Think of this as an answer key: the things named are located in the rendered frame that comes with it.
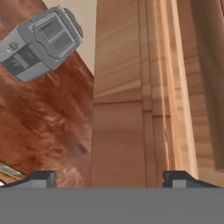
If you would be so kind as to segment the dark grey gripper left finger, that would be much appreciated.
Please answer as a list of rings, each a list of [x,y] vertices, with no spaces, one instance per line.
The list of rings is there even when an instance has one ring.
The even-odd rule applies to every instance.
[[[56,188],[57,172],[56,171],[34,171],[26,178],[6,184],[6,187],[19,188]]]

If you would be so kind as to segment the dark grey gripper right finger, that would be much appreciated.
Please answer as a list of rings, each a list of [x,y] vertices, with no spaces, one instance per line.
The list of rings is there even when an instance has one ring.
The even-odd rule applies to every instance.
[[[168,188],[187,188],[187,187],[217,188],[217,185],[212,185],[205,181],[196,179],[186,171],[164,171],[163,179],[164,179],[163,187]]]

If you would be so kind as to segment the wooden base cabinet front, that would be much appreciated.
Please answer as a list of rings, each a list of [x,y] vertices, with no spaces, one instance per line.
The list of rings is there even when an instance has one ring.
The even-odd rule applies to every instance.
[[[0,186],[24,179],[25,175],[6,164],[0,163]]]

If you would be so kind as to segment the tall wooden cabinet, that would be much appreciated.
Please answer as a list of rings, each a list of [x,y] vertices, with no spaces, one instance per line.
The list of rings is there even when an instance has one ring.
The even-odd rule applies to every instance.
[[[224,187],[224,0],[97,0],[91,183]]]

